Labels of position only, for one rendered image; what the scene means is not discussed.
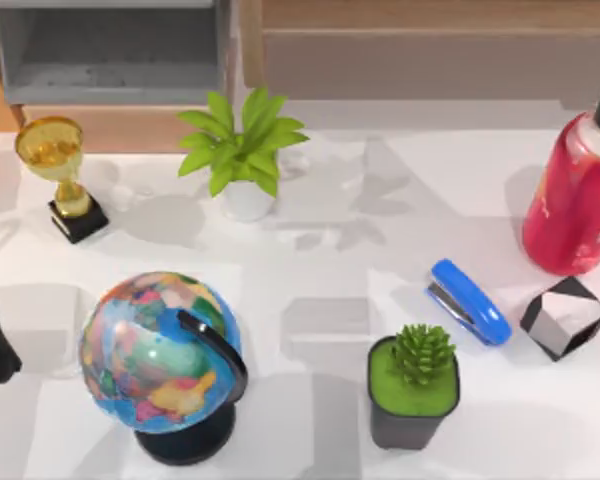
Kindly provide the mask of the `black and white faceted box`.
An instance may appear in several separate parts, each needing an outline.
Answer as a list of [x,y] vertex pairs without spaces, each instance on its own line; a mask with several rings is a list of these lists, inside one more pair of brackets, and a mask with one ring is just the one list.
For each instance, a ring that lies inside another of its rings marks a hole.
[[565,277],[531,300],[520,327],[557,362],[597,335],[600,300],[577,277]]

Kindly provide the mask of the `leafy plant in white pot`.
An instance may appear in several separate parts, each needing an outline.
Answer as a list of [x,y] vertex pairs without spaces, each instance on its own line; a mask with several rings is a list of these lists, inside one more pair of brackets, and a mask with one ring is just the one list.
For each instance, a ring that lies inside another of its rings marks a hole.
[[265,87],[251,90],[241,108],[240,131],[232,104],[216,91],[207,95],[204,110],[179,112],[177,118],[195,131],[180,142],[187,154],[178,175],[207,168],[209,195],[228,217],[244,223],[266,217],[278,197],[279,151],[309,140],[302,121],[281,114],[286,101]]

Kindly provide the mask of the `grey cabinet with dark inside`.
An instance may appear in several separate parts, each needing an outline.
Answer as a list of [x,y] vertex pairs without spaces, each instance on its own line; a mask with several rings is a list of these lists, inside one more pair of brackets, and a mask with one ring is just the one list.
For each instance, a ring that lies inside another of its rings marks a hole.
[[226,88],[231,0],[0,0],[11,104],[200,105]]

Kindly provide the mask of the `wooden cupboard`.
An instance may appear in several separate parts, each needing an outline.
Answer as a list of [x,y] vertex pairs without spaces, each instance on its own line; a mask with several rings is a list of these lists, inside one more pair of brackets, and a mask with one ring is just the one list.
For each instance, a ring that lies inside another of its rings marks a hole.
[[247,86],[294,100],[600,95],[600,0],[234,0]]

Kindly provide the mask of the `wooden drawer front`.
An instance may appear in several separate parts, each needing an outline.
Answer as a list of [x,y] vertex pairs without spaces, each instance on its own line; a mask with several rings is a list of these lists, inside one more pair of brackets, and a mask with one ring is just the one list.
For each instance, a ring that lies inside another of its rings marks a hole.
[[206,111],[204,105],[25,105],[27,121],[63,116],[83,130],[89,153],[179,153],[181,140],[195,127],[178,117],[183,111]]

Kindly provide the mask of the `red bottle with black cap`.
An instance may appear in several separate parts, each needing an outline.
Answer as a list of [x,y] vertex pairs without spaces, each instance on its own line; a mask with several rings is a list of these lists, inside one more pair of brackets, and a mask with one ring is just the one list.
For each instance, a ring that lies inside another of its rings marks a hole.
[[523,221],[522,244],[560,276],[600,264],[600,100],[564,126]]

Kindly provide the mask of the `globe on black stand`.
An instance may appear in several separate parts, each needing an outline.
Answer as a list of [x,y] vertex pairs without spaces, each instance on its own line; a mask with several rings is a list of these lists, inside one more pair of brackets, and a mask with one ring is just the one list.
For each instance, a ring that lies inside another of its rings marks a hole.
[[196,464],[230,439],[249,373],[236,317],[207,283],[170,271],[122,281],[94,307],[77,353],[95,404],[154,460]]

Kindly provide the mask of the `blue stapler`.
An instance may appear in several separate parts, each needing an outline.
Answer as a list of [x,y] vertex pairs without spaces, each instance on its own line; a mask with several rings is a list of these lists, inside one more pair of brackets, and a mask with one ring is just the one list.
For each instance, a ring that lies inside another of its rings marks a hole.
[[512,335],[505,316],[481,288],[450,259],[430,270],[429,295],[485,345],[500,346]]

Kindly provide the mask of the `gold trophy with black base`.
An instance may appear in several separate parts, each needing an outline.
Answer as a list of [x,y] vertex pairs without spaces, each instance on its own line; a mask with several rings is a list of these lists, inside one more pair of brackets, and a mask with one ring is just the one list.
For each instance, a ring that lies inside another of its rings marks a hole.
[[74,120],[46,116],[26,123],[14,141],[15,152],[30,172],[54,182],[48,202],[51,220],[76,244],[109,224],[99,202],[79,183],[83,130]]

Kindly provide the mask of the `succulent plant in black pot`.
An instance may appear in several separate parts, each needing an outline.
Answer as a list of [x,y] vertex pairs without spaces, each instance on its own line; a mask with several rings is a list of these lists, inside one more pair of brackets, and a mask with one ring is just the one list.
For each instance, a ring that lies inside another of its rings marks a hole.
[[405,325],[369,349],[366,384],[376,446],[422,450],[459,404],[456,345],[441,326]]

